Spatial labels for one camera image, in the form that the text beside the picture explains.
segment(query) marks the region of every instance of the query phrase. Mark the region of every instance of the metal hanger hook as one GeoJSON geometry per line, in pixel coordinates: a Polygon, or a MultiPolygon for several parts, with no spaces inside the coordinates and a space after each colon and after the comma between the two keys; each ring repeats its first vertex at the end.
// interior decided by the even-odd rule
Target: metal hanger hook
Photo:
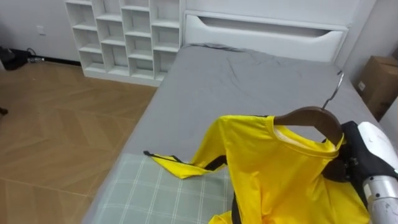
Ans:
{"type": "Polygon", "coordinates": [[[326,105],[336,96],[338,89],[341,86],[341,82],[343,81],[344,78],[344,72],[342,70],[340,70],[337,75],[341,75],[340,76],[340,80],[338,81],[337,87],[335,89],[335,91],[333,92],[332,96],[326,100],[325,104],[322,106],[322,109],[324,110],[326,108],[326,105]]]}

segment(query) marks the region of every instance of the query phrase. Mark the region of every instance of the shelf compartment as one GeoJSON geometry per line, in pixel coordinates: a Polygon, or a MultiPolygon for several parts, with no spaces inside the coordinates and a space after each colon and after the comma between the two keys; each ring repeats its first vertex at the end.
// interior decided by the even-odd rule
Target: shelf compartment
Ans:
{"type": "Polygon", "coordinates": [[[98,37],[102,44],[125,46],[123,28],[120,22],[98,21],[98,37]]]}
{"type": "Polygon", "coordinates": [[[147,7],[147,6],[122,6],[122,9],[132,10],[132,11],[149,12],[149,7],[147,7]]]}
{"type": "Polygon", "coordinates": [[[150,38],[126,36],[127,56],[142,60],[152,60],[150,38]]]}
{"type": "Polygon", "coordinates": [[[102,44],[102,49],[106,72],[112,75],[129,76],[126,48],[102,44]]]}
{"type": "Polygon", "coordinates": [[[93,0],[93,10],[97,19],[121,22],[118,0],[93,0]]]}
{"type": "Polygon", "coordinates": [[[102,44],[111,44],[117,46],[125,46],[126,42],[123,37],[109,36],[101,41],[102,44]]]}
{"type": "Polygon", "coordinates": [[[180,35],[178,29],[153,27],[154,50],[164,52],[178,52],[180,49],[180,35]]]}
{"type": "Polygon", "coordinates": [[[154,51],[155,80],[162,81],[172,67],[176,53],[154,51]]]}
{"type": "Polygon", "coordinates": [[[101,54],[100,42],[98,34],[90,30],[73,30],[76,46],[82,52],[101,54]]]}
{"type": "Polygon", "coordinates": [[[149,11],[149,0],[121,0],[122,8],[129,7],[129,6],[148,8],[148,11],[149,11]]]}
{"type": "Polygon", "coordinates": [[[97,31],[97,27],[95,26],[95,24],[91,24],[90,22],[82,22],[81,24],[72,26],[72,28],[80,30],[97,31]]]}
{"type": "Polygon", "coordinates": [[[168,28],[180,27],[179,0],[152,0],[150,2],[150,9],[153,26],[168,28]]]}
{"type": "Polygon", "coordinates": [[[103,20],[103,21],[113,21],[113,22],[121,22],[122,17],[119,14],[115,13],[104,13],[100,16],[97,16],[97,19],[103,20]]]}
{"type": "Polygon", "coordinates": [[[93,9],[84,4],[67,4],[70,24],[74,29],[96,30],[93,9]]]}
{"type": "Polygon", "coordinates": [[[130,76],[136,78],[154,79],[154,69],[151,61],[129,58],[130,76]]]}
{"type": "Polygon", "coordinates": [[[171,19],[155,19],[152,22],[152,26],[178,29],[180,28],[180,22],[171,19]]]}
{"type": "Polygon", "coordinates": [[[79,52],[81,67],[84,71],[105,72],[104,61],[101,54],[79,52]]]}
{"type": "Polygon", "coordinates": [[[81,48],[79,48],[79,51],[82,52],[89,52],[89,53],[96,53],[96,54],[101,54],[101,47],[99,44],[87,44],[81,48]]]}
{"type": "Polygon", "coordinates": [[[149,13],[122,9],[123,28],[126,35],[150,37],[149,13]]]}
{"type": "Polygon", "coordinates": [[[84,6],[91,6],[91,1],[89,0],[67,0],[65,1],[67,4],[78,4],[84,6]]]}

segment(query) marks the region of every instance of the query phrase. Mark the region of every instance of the cardboard box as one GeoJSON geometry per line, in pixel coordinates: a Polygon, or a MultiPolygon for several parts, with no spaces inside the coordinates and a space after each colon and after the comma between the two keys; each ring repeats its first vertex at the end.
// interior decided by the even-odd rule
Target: cardboard box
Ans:
{"type": "Polygon", "coordinates": [[[398,61],[372,56],[354,86],[379,121],[398,96],[398,61]]]}

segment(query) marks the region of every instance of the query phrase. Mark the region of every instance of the wooden hanger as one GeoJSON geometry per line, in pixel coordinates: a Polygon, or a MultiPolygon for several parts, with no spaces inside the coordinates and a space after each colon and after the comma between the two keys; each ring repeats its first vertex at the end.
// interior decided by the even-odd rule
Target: wooden hanger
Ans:
{"type": "Polygon", "coordinates": [[[333,92],[332,96],[326,100],[322,108],[317,106],[306,106],[288,114],[276,116],[274,118],[274,125],[313,126],[330,142],[337,146],[343,137],[343,131],[341,130],[340,122],[337,120],[336,116],[328,110],[325,110],[329,101],[335,97],[340,88],[341,81],[343,80],[344,73],[340,71],[337,74],[341,74],[340,81],[335,92],[333,92]]]}

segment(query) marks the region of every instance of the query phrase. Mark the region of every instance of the wall outlet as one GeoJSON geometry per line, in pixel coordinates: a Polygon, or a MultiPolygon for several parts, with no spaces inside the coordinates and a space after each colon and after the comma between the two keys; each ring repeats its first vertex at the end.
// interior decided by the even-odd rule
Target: wall outlet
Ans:
{"type": "Polygon", "coordinates": [[[45,35],[44,32],[44,26],[37,26],[37,33],[39,33],[39,35],[45,35]]]}

